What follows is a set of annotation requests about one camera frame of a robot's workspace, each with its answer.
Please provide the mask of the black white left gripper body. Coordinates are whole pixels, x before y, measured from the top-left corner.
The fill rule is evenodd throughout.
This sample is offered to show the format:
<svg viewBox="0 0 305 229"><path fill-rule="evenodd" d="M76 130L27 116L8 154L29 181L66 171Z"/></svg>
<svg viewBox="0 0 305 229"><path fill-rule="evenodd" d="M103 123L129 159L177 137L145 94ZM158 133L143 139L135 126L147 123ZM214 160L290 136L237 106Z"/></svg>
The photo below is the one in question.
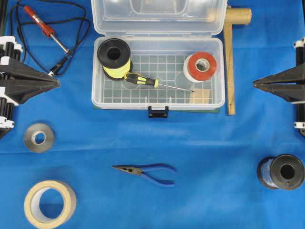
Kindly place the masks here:
<svg viewBox="0 0 305 229"><path fill-rule="evenodd" d="M1 64L8 64L9 58L20 60L20 55L23 52L22 45L17 43L14 36L1 36L0 37L0 60ZM13 121L14 107L18 106L16 102L5 95L4 80L12 80L13 77L7 73L0 72L0 138L2 139L8 132L14 128Z"/></svg>

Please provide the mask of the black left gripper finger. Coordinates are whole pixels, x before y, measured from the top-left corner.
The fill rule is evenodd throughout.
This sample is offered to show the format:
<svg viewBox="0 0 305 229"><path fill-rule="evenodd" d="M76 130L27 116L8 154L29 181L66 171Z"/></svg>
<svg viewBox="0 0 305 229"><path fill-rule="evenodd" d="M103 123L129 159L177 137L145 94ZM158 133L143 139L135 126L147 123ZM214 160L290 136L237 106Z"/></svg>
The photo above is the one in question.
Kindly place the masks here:
<svg viewBox="0 0 305 229"><path fill-rule="evenodd" d="M32 80L1 80L0 97L6 98L8 103L24 104L28 99L60 87L59 81L32 81Z"/></svg>
<svg viewBox="0 0 305 229"><path fill-rule="evenodd" d="M15 79L54 82L57 84L60 83L52 76L39 72L29 67L28 65L25 65L22 62L10 57L1 57L0 72L9 76L13 76Z"/></svg>

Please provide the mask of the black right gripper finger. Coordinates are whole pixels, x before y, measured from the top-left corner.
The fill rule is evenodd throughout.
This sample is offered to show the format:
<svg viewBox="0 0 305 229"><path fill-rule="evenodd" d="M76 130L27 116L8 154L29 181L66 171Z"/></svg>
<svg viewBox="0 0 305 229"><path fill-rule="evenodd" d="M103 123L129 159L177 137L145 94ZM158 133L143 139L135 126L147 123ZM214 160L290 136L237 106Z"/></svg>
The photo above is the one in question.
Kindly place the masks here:
<svg viewBox="0 0 305 229"><path fill-rule="evenodd" d="M296 103L305 101L304 84L258 84L255 88L274 94L287 102Z"/></svg>
<svg viewBox="0 0 305 229"><path fill-rule="evenodd" d="M304 83L305 82L305 65L301 64L283 72L255 80L254 85L272 84L272 83Z"/></svg>

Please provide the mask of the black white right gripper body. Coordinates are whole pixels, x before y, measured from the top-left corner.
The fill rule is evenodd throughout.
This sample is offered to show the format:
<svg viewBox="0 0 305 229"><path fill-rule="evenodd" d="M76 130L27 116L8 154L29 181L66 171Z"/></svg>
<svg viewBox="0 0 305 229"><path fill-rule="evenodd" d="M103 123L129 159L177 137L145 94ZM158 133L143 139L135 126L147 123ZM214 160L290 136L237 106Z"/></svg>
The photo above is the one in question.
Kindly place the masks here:
<svg viewBox="0 0 305 229"><path fill-rule="evenodd" d="M305 62L305 41L304 38L294 43L296 52L296 66ZM305 136L305 104L296 105L296 122L295 128L299 130L302 136Z"/></svg>

